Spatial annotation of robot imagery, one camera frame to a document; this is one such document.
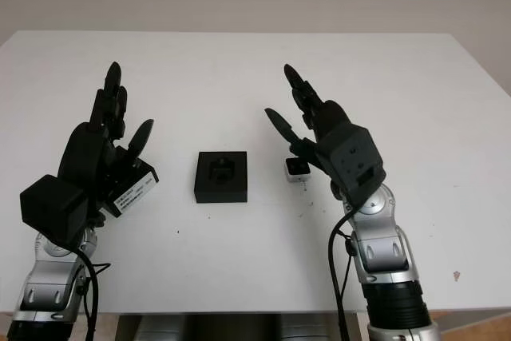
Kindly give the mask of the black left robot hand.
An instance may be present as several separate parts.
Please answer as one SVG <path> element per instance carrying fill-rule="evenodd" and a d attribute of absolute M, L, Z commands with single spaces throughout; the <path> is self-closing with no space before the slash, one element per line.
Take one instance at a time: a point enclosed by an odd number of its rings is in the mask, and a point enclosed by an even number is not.
<path fill-rule="evenodd" d="M 115 144 L 125 133 L 127 100 L 121 67 L 113 62 L 90 119 L 71 133 L 57 172 L 58 178 L 85 192 L 91 227 L 103 226 L 107 214 L 121 216 L 159 182 L 154 167 L 141 159 L 153 119 L 139 126 L 127 148 Z"/>

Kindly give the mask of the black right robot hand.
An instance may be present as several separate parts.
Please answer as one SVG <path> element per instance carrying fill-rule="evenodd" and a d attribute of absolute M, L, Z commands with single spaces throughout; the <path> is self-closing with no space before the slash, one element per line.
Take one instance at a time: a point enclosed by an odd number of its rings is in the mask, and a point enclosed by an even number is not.
<path fill-rule="evenodd" d="M 283 67 L 284 75 L 291 86 L 292 97 L 303 113 L 303 121 L 315 135 L 315 140 L 300 138 L 291 125 L 274 109 L 264 111 L 277 132 L 289 143 L 290 152 L 310 165 L 320 169 L 331 178 L 334 185 L 333 194 L 351 208 L 356 207 L 353 197 L 348 192 L 346 182 L 341 180 L 330 161 L 322 162 L 319 158 L 319 143 L 338 125 L 348 123 L 350 119 L 343 108 L 332 100 L 322 101 L 308 81 L 301 78 L 291 65 Z"/>

